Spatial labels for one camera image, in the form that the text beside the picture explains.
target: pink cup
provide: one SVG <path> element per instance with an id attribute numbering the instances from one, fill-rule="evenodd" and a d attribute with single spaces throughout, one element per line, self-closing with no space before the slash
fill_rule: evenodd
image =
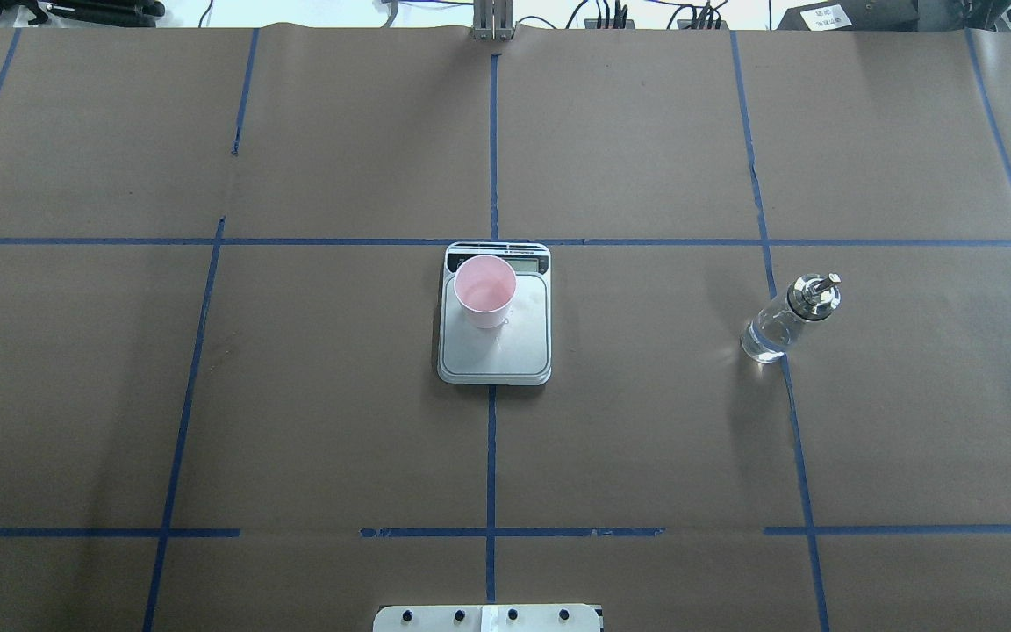
<path id="1" fill-rule="evenodd" d="M 455 272 L 455 296 L 475 328 L 492 330 L 509 315 L 517 292 L 517 273 L 504 259 L 472 256 Z"/>

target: sticker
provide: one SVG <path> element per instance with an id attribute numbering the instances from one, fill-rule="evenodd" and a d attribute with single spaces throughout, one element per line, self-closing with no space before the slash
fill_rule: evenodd
<path id="1" fill-rule="evenodd" d="M 845 9 L 839 4 L 802 11 L 799 15 L 802 16 L 803 20 L 806 20 L 806 25 L 810 27 L 810 30 L 832 30 L 853 25 L 853 21 L 849 20 L 849 16 L 845 15 Z"/>

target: plastic cup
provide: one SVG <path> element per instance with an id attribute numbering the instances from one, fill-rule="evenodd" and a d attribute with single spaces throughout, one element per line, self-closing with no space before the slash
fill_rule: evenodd
<path id="1" fill-rule="evenodd" d="M 492 330 L 501 325 L 515 293 L 517 272 L 498 256 L 472 256 L 455 272 L 455 296 L 475 328 Z"/>

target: gray cable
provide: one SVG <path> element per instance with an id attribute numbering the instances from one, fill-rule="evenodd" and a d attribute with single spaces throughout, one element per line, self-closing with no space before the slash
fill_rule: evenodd
<path id="1" fill-rule="evenodd" d="M 400 0 L 390 0 L 389 1 L 389 19 L 385 20 L 385 23 L 381 24 L 381 28 L 388 28 L 394 21 L 396 21 L 396 13 L 400 12 Z"/>

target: metal bracket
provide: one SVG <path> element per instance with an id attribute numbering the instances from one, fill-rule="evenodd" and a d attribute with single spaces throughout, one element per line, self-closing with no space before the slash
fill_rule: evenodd
<path id="1" fill-rule="evenodd" d="M 514 39 L 514 0 L 474 0 L 473 39 Z"/>

